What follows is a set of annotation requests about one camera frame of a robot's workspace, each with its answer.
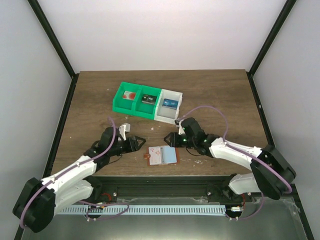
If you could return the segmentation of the white red credit card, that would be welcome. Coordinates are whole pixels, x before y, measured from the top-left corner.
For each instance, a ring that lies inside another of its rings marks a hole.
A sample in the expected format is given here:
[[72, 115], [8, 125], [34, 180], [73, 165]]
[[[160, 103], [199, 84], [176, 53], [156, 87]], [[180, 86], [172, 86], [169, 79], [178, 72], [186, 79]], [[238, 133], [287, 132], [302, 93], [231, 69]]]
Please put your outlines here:
[[148, 154], [150, 166], [161, 165], [163, 163], [161, 146], [149, 147]]

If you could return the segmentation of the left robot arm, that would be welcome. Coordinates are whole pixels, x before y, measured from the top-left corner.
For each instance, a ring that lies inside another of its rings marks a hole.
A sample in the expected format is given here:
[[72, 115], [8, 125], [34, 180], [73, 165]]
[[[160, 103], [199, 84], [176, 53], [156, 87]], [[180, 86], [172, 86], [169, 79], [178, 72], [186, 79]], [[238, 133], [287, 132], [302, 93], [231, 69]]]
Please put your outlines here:
[[127, 123], [106, 128], [100, 139], [71, 165], [51, 176], [29, 179], [12, 209], [20, 227], [38, 233], [66, 207], [82, 200], [97, 202], [102, 189], [92, 175], [108, 165], [111, 157], [137, 152], [146, 142], [136, 135], [126, 136], [129, 128]]

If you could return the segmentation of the brown leather card holder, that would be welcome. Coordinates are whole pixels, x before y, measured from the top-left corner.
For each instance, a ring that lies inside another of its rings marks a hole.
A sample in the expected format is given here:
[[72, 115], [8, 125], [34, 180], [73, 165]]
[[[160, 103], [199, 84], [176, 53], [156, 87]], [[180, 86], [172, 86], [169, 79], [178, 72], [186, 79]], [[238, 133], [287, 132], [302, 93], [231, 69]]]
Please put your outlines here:
[[[162, 164], [160, 165], [171, 165], [171, 164], [178, 164], [180, 162], [179, 151], [170, 146], [158, 146], [162, 147]], [[147, 161], [148, 166], [160, 166], [160, 165], [150, 165], [149, 164], [149, 150], [143, 155], [143, 158]]]

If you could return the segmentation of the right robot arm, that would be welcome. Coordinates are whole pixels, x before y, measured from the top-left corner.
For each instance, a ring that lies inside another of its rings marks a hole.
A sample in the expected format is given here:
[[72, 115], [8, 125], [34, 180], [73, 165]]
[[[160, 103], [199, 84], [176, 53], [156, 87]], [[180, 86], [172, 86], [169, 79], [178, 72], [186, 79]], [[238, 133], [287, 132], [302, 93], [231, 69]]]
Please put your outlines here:
[[231, 177], [222, 188], [225, 200], [232, 202], [244, 193], [262, 193], [279, 200], [283, 194], [292, 192], [296, 171], [275, 146], [245, 146], [207, 134], [193, 117], [177, 121], [176, 125], [178, 131], [170, 132], [163, 139], [170, 147], [194, 149], [201, 156], [223, 159], [251, 171]]

